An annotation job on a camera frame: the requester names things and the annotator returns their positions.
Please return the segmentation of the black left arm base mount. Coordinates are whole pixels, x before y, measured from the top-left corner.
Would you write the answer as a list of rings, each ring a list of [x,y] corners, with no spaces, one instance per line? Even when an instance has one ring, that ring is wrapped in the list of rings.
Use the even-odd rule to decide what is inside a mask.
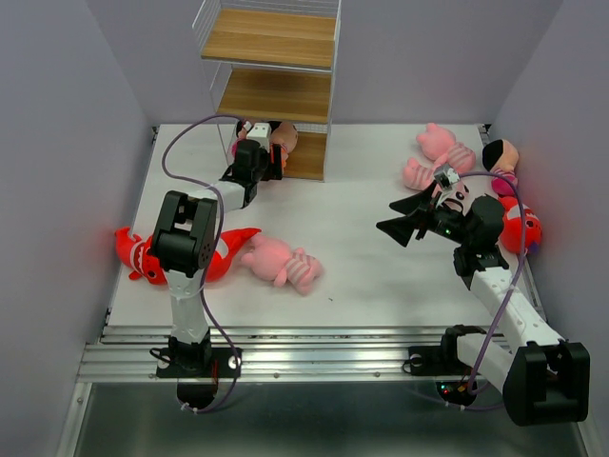
[[[176,398],[182,411],[209,414],[230,399],[241,377],[243,351],[212,347],[203,360],[181,360],[169,348],[148,351],[157,362],[155,377],[176,380]]]

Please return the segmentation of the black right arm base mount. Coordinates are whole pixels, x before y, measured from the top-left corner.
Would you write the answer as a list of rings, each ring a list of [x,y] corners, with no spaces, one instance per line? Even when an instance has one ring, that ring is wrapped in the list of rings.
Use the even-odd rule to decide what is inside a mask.
[[[458,381],[439,381],[436,383],[438,400],[449,407],[469,411],[485,411],[490,407],[473,407],[476,395],[467,392],[466,382],[472,368],[461,362],[457,355],[458,339],[464,336],[483,336],[485,331],[475,326],[456,325],[448,328],[441,341],[435,346],[411,346],[402,365],[402,371],[413,376],[450,376],[460,375]]]

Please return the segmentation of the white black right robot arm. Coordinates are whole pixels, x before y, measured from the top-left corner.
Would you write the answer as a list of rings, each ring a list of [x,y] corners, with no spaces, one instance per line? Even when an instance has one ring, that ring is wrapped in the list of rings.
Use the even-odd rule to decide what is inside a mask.
[[[414,376],[481,375],[501,393],[520,427],[576,423],[589,412],[590,355],[553,330],[517,286],[498,246],[504,207],[477,197],[468,211],[441,202],[433,188],[390,203],[398,217],[377,227],[401,246],[428,232],[457,243],[453,264],[466,288],[485,306],[489,329],[455,325],[434,347],[411,347],[404,367]]]

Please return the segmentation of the boy doll pink shorts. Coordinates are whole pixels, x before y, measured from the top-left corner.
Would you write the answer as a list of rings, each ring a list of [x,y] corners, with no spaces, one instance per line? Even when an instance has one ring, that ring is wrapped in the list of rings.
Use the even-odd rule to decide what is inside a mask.
[[[245,140],[247,138],[247,135],[252,127],[253,127],[253,124],[249,120],[239,121],[237,123],[237,125],[235,127],[235,139],[234,139],[231,149],[230,149],[232,158],[236,157],[238,144],[242,140]]]

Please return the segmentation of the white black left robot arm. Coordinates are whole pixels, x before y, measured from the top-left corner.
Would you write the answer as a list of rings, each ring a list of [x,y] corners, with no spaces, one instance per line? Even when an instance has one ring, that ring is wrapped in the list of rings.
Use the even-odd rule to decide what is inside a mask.
[[[195,196],[170,190],[164,197],[150,251],[169,287],[169,350],[189,374],[203,374],[211,366],[201,286],[219,243],[216,223],[226,212],[246,208],[260,182],[282,178],[282,148],[245,139],[237,143],[233,163],[216,183],[201,182],[203,189]]]

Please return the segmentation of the boy doll orange shorts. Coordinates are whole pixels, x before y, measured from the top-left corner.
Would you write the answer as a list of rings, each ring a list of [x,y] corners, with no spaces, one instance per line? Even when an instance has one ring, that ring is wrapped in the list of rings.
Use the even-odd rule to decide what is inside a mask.
[[[271,128],[269,137],[271,162],[278,161],[277,153],[281,156],[282,169],[285,169],[289,154],[296,148],[299,132],[294,124],[287,121],[269,121]]]

